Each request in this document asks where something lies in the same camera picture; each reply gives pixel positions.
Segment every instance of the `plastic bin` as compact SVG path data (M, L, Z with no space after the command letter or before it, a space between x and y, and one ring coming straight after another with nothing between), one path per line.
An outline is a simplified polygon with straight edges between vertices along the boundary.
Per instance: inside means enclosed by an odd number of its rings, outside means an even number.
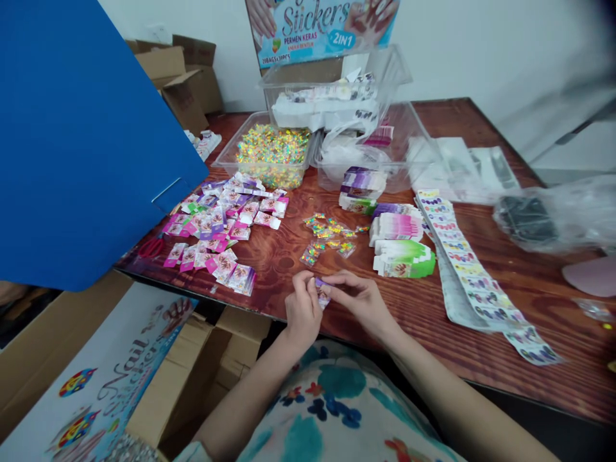
M265 112L255 112L244 125L233 135L231 141L227 143L218 158L212 164L213 168L224 168L229 176L233 176L238 170L242 173L259 178L266 187L295 189L302 184L304 173L309 166L310 157L314 157L314 151L320 148L323 137L310 136L308 145L305 149L304 160L297 164L274 164L266 162L238 162L238 145L243 140L251 128L256 124L269 124L270 115Z
M374 80L337 82L358 67L360 74L372 73ZM278 64L268 70L259 86L265 93L269 116L279 127L329 131L352 122L349 128L372 131L398 87L411 81L404 57L392 44L310 63ZM371 129L366 128L366 119Z
M376 147L387 154L391 162L374 162L365 156L362 162L324 162L321 150L311 159L318 169L319 186L328 191L340 189L345 172L351 166L378 169L387 173L385 192L399 193L411 188L411 183L430 165L440 161L438 147L425 131L411 103L392 104L386 120L394 127L393 140L389 146Z

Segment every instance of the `red scissors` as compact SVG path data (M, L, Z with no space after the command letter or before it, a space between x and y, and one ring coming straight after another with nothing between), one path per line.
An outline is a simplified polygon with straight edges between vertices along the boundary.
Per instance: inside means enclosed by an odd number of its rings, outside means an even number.
M139 257L141 258L154 258L158 256L162 248L165 245L165 241L162 238L163 233L160 233L158 237L153 237L148 242L143 244L139 248Z

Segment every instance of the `2in1 label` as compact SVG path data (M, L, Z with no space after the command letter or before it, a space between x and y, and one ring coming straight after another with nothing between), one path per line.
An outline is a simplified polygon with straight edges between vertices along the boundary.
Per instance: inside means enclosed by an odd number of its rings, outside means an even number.
M329 43L342 49L351 49L355 45L355 34L333 30L329 33Z

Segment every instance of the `white wall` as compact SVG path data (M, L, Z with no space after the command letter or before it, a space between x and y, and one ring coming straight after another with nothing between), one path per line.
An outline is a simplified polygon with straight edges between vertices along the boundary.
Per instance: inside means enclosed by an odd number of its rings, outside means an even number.
M147 26L218 45L214 69L229 112L262 110L259 68L244 0L99 0L125 38L151 39ZM593 114L614 90L568 96L577 79L611 64L606 31L587 0L400 0L392 42L415 81L399 99L470 96L528 160ZM584 156L612 168L614 124L596 130ZM553 150L542 168L580 168Z

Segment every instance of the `floral dress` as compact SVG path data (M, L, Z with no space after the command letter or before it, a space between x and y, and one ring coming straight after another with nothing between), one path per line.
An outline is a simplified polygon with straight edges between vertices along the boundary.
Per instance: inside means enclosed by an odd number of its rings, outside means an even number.
M370 360L317 341L293 368L238 461L464 461ZM198 442L176 462L210 461Z

